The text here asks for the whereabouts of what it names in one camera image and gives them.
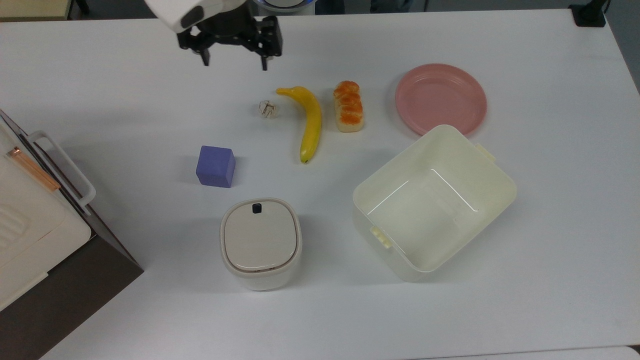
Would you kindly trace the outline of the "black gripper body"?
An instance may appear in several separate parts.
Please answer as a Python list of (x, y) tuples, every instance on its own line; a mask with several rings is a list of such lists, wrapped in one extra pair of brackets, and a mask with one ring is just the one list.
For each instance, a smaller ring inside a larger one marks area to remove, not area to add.
[(183, 50), (201, 57), (210, 57), (210, 47), (214, 44), (228, 44), (240, 46), (260, 57), (280, 57), (282, 55), (283, 39), (278, 18), (270, 15), (261, 20), (249, 15), (240, 16), (228, 21), (215, 17), (205, 19), (196, 27), (198, 34), (192, 34), (192, 28), (187, 28), (177, 34), (178, 45)]

